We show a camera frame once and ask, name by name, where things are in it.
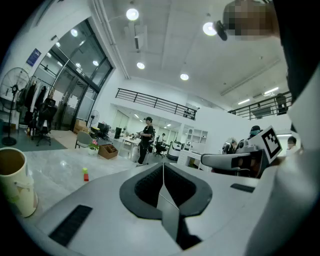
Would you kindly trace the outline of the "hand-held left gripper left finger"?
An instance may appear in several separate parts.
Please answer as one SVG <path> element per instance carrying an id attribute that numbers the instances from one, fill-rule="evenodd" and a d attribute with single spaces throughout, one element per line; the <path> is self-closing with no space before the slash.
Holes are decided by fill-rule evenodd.
<path id="1" fill-rule="evenodd" d="M 105 175 L 84 184 L 48 209 L 35 226 L 46 235 L 78 205 L 92 210 L 67 246 L 85 256 L 171 256 L 182 250 L 159 220 L 136 217 L 120 199 L 121 185 L 148 166 Z"/>

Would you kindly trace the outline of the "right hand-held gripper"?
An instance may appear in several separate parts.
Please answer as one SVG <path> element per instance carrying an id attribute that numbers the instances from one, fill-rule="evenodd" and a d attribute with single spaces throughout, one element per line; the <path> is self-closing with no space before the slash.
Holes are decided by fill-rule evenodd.
<path id="1" fill-rule="evenodd" d="M 241 140 L 235 154 L 202 154 L 200 162 L 213 169 L 233 169 L 238 176 L 260 178 L 281 151 L 281 143 L 269 126 L 253 138 Z"/>

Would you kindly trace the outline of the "white service robot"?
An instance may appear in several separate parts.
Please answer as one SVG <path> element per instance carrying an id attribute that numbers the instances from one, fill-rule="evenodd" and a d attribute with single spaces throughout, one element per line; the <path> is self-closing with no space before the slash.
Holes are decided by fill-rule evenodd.
<path id="1" fill-rule="evenodd" d="M 179 141 L 172 141 L 170 143 L 169 149 L 167 150 L 167 158 L 173 161 L 177 161 L 181 150 L 184 148 L 184 144 Z"/>

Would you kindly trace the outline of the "brown wooden desk organizer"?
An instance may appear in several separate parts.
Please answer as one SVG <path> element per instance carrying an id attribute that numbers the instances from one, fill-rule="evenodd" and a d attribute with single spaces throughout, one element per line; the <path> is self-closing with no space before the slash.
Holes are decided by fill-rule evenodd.
<path id="1" fill-rule="evenodd" d="M 99 146 L 98 155 L 110 160 L 118 155 L 118 150 L 112 144 L 102 144 Z"/>

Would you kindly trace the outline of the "black balcony railing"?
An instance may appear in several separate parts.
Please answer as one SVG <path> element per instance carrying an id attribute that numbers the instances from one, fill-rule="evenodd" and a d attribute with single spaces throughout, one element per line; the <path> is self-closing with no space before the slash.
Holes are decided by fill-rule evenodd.
<path id="1" fill-rule="evenodd" d="M 149 94 L 118 88 L 115 98 L 152 107 L 193 121 L 196 120 L 197 110 Z"/>
<path id="2" fill-rule="evenodd" d="M 292 95 L 288 91 L 256 103 L 251 103 L 247 106 L 232 109 L 228 113 L 250 121 L 260 120 L 267 117 L 286 114 L 292 106 L 292 103 Z"/>

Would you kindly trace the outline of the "white table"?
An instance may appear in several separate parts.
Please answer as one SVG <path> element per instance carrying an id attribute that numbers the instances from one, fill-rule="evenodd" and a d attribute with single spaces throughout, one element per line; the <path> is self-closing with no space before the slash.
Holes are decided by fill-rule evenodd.
<path id="1" fill-rule="evenodd" d="M 139 138 L 132 138 L 129 136 L 120 137 L 120 138 L 113 138 L 113 142 L 116 143 L 119 148 L 118 151 L 125 151 L 128 154 L 129 159 L 131 160 L 133 157 L 133 150 L 135 146 L 138 146 L 140 143 Z"/>

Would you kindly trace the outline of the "grey dining chair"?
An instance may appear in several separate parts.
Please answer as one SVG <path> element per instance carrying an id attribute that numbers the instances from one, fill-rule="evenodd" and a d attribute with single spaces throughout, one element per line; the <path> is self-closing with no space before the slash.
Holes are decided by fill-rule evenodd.
<path id="1" fill-rule="evenodd" d="M 79 131 L 76 137 L 75 149 L 76 148 L 88 148 L 89 145 L 93 142 L 91 136 L 84 131 Z"/>

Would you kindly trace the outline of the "brown cardboard box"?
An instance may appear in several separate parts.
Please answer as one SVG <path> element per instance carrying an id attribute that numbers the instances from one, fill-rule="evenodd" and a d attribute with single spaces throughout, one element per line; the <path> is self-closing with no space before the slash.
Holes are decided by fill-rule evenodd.
<path id="1" fill-rule="evenodd" d="M 74 128 L 73 128 L 73 132 L 75 134 L 78 134 L 79 132 L 88 133 L 89 128 L 86 125 L 86 121 L 84 121 L 82 119 L 76 119 L 75 124 L 74 124 Z"/>

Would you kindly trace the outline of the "small black standing fan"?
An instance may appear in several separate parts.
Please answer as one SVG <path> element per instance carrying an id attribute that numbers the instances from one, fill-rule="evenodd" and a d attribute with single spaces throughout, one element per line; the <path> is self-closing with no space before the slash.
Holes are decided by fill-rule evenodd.
<path id="1" fill-rule="evenodd" d="M 92 110 L 89 114 L 89 128 L 91 128 L 94 124 L 99 122 L 100 114 L 97 110 Z"/>

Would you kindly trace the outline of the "black office chair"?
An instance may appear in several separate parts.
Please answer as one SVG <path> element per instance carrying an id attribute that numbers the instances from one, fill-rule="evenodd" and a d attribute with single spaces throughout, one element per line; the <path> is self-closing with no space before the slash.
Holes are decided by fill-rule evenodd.
<path id="1" fill-rule="evenodd" d="M 40 142 L 45 140 L 51 146 L 51 137 L 49 133 L 52 130 L 52 121 L 58 108 L 56 107 L 56 101 L 51 98 L 46 98 L 40 105 L 37 120 L 35 123 L 35 137 L 38 138 L 36 146 L 40 145 Z"/>

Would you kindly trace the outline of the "glass entrance door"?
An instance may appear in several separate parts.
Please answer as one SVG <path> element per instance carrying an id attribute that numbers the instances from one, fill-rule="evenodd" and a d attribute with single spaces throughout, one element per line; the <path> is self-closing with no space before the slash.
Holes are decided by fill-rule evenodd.
<path id="1" fill-rule="evenodd" d="M 88 19 L 80 22 L 43 57 L 34 77 L 55 100 L 54 130 L 72 131 L 77 120 L 91 125 L 93 106 L 113 66 Z"/>

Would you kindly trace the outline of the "clothes rack with dark coats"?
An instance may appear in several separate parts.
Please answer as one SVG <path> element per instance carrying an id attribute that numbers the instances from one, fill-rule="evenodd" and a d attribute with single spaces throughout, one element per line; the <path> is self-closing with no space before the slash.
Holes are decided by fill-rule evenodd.
<path id="1" fill-rule="evenodd" d="M 26 123 L 32 118 L 32 114 L 44 102 L 45 97 L 49 92 L 50 86 L 38 77 L 33 76 L 26 90 L 24 100 L 25 113 L 23 120 Z"/>

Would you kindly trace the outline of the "person's black shirt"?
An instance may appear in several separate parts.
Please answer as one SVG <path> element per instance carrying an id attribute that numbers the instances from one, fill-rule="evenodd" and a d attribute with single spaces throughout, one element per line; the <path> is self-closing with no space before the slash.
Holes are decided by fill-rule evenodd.
<path id="1" fill-rule="evenodd" d="M 295 101 L 320 63 L 320 1 L 273 0 L 287 64 L 287 84 Z"/>

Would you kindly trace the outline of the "ceiling air conditioner unit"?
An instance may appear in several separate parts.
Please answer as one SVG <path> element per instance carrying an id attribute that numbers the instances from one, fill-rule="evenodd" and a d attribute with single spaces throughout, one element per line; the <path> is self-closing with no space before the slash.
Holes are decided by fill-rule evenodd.
<path id="1" fill-rule="evenodd" d="M 148 49 L 147 25 L 134 25 L 134 47 L 137 52 Z"/>

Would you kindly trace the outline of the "large black standing fan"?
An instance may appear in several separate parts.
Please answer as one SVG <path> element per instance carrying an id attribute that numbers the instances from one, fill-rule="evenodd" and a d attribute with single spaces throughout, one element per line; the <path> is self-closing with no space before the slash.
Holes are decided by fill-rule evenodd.
<path id="1" fill-rule="evenodd" d="M 0 111 L 4 112 L 4 124 L 7 124 L 7 135 L 2 138 L 1 143 L 6 147 L 14 146 L 17 140 L 11 136 L 12 118 L 17 111 L 17 105 L 21 94 L 29 85 L 30 77 L 27 71 L 21 67 L 10 69 L 0 83 Z"/>

